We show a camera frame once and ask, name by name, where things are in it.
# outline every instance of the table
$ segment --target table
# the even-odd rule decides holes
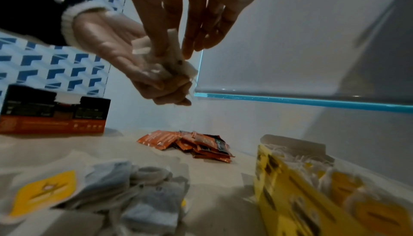
[[[266,235],[253,191],[256,159],[232,150],[231,164],[193,159],[176,149],[159,151],[136,142],[152,130],[106,130],[96,136],[0,136],[0,196],[17,172],[67,156],[72,150],[101,159],[126,158],[140,167],[170,168],[174,177],[187,179],[189,213],[178,236]]]

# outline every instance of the cuff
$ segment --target cuff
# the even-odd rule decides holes
[[[68,7],[62,14],[62,35],[69,46],[82,50],[82,47],[76,40],[73,32],[73,20],[80,13],[90,9],[102,8],[110,10],[107,5],[98,1],[86,1],[71,7]]]

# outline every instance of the blue geometric pattern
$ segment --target blue geometric pattern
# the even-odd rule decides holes
[[[122,12],[125,0],[99,0]],[[0,107],[7,86],[25,84],[103,96],[110,64],[71,47],[28,42],[0,32]]]

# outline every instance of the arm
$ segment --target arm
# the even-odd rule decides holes
[[[90,9],[106,9],[91,0],[2,0],[0,30],[37,43],[81,48],[74,36],[73,20]]]

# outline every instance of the blue glass edge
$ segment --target blue glass edge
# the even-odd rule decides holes
[[[347,102],[347,101],[337,101],[337,100],[282,98],[282,97],[249,96],[249,95],[233,95],[233,94],[218,94],[218,93],[195,93],[194,96],[205,97],[205,98],[245,100],[245,101],[255,101],[255,102],[290,103],[290,104],[323,106],[323,107],[334,107],[334,108],[345,108],[345,109],[362,109],[362,110],[371,110],[371,111],[413,113],[413,106],[386,104],[386,103]]]

